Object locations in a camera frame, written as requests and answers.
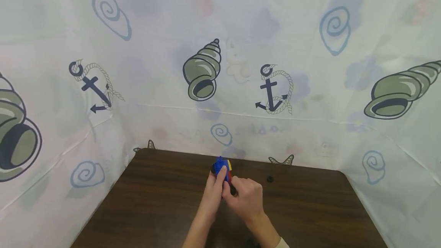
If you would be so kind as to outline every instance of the lego toy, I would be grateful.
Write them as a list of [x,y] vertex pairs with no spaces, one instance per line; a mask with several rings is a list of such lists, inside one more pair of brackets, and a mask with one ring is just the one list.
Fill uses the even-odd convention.
[[224,181],[227,181],[230,185],[230,193],[234,196],[236,192],[236,188],[231,184],[231,163],[230,160],[222,158],[222,156],[219,156],[217,158],[217,161],[211,166],[211,173],[216,175],[221,171],[222,166],[227,167],[227,175],[224,178]]

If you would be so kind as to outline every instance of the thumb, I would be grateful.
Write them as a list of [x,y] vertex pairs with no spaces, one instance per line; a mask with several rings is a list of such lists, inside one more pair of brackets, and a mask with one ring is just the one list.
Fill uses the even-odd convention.
[[218,189],[222,188],[222,182],[224,181],[226,175],[227,175],[227,167],[222,166],[220,172],[217,174],[216,182],[214,183],[215,188]]
[[230,193],[230,184],[224,181],[224,190],[222,192],[222,197],[225,199],[225,202],[231,207],[236,202],[236,197],[232,196]]

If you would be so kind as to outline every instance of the wooden table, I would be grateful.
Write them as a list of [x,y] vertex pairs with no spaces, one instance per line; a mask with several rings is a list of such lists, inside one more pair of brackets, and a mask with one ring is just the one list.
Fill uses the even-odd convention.
[[[72,248],[179,248],[197,211],[211,156],[141,149]],[[263,186],[265,212],[291,248],[385,248],[337,171],[231,159],[232,175]],[[273,183],[267,176],[273,176]],[[250,233],[221,202],[210,248],[245,248]]]

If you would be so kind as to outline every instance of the right hand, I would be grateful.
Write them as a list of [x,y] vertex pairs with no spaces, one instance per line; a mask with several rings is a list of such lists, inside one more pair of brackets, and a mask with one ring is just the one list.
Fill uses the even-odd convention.
[[238,195],[232,196],[230,185],[224,181],[222,197],[227,205],[240,216],[247,225],[258,222],[265,216],[263,211],[262,185],[245,178],[233,176],[231,183],[236,188]]

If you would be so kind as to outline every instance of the white curtain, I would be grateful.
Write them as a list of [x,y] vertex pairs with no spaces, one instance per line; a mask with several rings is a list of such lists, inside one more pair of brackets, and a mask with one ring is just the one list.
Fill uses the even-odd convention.
[[151,139],[339,170],[389,247],[439,247],[439,4],[0,0],[1,246],[69,247]]

